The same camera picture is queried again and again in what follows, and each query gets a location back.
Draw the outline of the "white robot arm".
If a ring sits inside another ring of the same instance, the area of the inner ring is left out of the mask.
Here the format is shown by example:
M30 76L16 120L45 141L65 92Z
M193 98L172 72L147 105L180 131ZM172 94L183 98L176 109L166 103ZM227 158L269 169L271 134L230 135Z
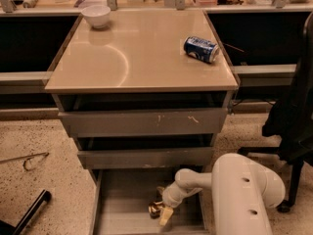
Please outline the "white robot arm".
M211 172L178 170L161 191L159 224L166 225L184 199L204 189L212 194L216 235L273 235L267 210L283 201L285 184L272 169L235 153L219 157Z

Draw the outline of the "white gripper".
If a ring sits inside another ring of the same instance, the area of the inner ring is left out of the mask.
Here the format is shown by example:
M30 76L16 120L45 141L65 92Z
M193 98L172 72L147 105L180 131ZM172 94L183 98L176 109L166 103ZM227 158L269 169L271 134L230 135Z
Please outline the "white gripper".
M176 182L166 186L157 186L158 194L162 196L162 201L165 207L160 212L159 224L165 226L168 220L174 213L174 209L177 208L183 200L186 198L186 192L183 188L179 187Z

